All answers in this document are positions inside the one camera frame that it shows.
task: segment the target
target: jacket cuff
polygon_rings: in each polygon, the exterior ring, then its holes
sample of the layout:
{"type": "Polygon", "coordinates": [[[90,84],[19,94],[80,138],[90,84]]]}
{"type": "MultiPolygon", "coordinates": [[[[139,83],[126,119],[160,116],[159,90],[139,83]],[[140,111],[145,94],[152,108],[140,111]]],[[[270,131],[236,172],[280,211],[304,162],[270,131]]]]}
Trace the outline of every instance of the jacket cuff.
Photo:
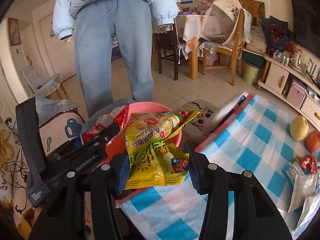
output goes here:
{"type": "Polygon", "coordinates": [[[173,18],[164,18],[156,21],[157,25],[174,24],[173,18]]]}
{"type": "Polygon", "coordinates": [[[64,40],[72,35],[72,30],[63,31],[58,35],[59,40],[64,40]]]}

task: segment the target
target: light green trash bin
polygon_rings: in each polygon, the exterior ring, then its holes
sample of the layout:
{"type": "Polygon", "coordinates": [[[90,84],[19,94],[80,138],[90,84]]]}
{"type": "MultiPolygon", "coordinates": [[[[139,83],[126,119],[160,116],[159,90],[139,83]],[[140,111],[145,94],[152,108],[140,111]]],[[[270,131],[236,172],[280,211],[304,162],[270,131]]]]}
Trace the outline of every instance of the light green trash bin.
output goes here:
{"type": "Polygon", "coordinates": [[[246,63],[244,67],[243,80],[250,85],[252,83],[256,83],[259,75],[259,70],[260,68],[258,68],[257,66],[246,63]]]}

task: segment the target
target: yellow pear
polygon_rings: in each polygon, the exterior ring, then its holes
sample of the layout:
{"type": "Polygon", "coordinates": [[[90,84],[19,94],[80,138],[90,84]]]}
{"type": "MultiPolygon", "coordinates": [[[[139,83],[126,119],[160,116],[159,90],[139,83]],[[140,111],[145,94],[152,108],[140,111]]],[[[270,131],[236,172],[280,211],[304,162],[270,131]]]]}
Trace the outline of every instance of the yellow pear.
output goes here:
{"type": "Polygon", "coordinates": [[[302,115],[296,117],[290,125],[291,137],[296,141],[302,141],[306,137],[308,130],[308,121],[302,115]]]}

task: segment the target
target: white cabinet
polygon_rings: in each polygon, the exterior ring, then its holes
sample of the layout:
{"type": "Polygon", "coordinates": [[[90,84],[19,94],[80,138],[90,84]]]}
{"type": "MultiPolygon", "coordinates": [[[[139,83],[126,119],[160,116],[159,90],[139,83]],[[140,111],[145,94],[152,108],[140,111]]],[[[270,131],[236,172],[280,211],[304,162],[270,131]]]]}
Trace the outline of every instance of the white cabinet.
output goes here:
{"type": "Polygon", "coordinates": [[[306,97],[301,107],[301,111],[320,126],[320,107],[312,99],[306,97]]]}
{"type": "Polygon", "coordinates": [[[288,76],[288,71],[271,63],[265,85],[273,89],[278,94],[282,94],[288,76]]]}

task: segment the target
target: blue and white checkered cloth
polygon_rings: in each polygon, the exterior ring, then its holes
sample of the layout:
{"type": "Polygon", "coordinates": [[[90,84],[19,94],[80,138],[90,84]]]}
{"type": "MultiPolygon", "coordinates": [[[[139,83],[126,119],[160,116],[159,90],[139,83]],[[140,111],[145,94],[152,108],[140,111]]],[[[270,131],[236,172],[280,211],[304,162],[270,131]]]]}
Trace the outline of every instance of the blue and white checkered cloth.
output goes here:
{"type": "MultiPolygon", "coordinates": [[[[277,206],[291,233],[301,210],[287,213],[292,189],[282,168],[295,155],[310,154],[304,141],[289,133],[292,117],[255,95],[237,118],[202,150],[211,163],[226,171],[252,171],[277,206]]],[[[193,189],[189,174],[180,185],[150,187],[121,204],[121,208],[148,240],[198,239],[207,195],[193,189]]],[[[229,192],[227,239],[232,239],[233,192],[229,192]]]]}

